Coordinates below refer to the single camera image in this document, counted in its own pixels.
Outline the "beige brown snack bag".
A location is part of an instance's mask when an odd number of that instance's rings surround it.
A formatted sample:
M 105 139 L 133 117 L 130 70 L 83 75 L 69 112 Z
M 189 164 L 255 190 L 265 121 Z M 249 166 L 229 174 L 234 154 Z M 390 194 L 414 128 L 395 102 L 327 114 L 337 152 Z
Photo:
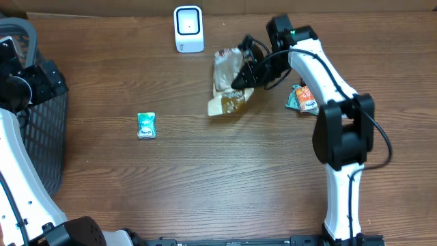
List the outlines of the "beige brown snack bag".
M 244 55 L 239 48 L 222 49 L 214 54 L 213 98 L 208 101 L 208 116 L 234 113 L 247 103 L 254 89 L 231 87 L 243 64 Z

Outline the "teal wet wipes pack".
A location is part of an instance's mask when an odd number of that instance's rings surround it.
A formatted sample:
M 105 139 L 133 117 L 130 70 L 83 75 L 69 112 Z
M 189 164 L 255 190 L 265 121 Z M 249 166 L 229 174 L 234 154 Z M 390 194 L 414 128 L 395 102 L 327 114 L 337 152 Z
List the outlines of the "teal wet wipes pack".
M 298 88 L 301 88 L 301 86 L 300 85 L 293 86 L 293 90 L 288 97 L 287 104 L 285 105 L 288 109 L 295 109 L 297 111 L 300 111 L 300 103 L 296 95 L 296 89 Z

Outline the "green tissue pack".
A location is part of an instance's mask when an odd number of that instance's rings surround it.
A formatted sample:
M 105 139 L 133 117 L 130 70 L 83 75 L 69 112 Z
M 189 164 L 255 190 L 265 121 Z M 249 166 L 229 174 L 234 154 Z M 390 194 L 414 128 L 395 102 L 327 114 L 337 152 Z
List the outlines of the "green tissue pack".
M 156 114 L 153 112 L 138 113 L 139 139 L 155 139 L 156 133 Z

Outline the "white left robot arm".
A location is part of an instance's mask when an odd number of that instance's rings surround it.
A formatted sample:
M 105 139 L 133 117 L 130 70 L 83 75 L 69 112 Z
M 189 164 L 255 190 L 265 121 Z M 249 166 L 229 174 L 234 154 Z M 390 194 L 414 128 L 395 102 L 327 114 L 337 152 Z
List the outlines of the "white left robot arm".
M 1 40 L 1 228 L 6 245 L 129 245 L 128 231 L 102 231 L 91 217 L 67 220 L 54 203 L 31 163 L 17 113 L 43 101 L 33 83 L 33 65 L 22 68 L 14 39 Z

